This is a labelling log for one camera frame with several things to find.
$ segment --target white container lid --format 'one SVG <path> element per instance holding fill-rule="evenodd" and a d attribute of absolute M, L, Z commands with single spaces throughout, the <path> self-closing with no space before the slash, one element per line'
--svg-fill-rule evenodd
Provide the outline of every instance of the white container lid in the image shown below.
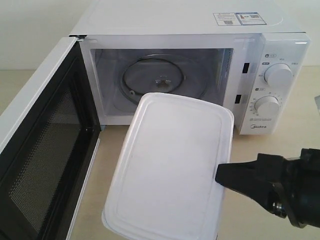
<path fill-rule="evenodd" d="M 234 117 L 206 101 L 148 93 L 124 140 L 102 212 L 130 240 L 214 240 L 230 159 Z"/>

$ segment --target table surface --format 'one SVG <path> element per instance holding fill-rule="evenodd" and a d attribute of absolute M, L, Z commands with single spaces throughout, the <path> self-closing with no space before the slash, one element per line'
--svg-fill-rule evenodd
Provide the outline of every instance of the table surface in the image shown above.
<path fill-rule="evenodd" d="M 0 113 L 31 75 L 31 71 L 0 71 Z M 320 115 L 314 97 L 320 95 L 320 67 L 303 67 L 278 127 L 271 135 L 238 135 L 232 141 L 231 162 L 253 161 L 257 153 L 298 157 L 301 148 L 320 149 Z M 71 234 L 72 240 L 124 240 L 101 221 L 127 126 L 109 126 L 100 145 Z M 218 240 L 318 240 L 320 229 L 290 225 L 253 200 L 226 190 Z"/>

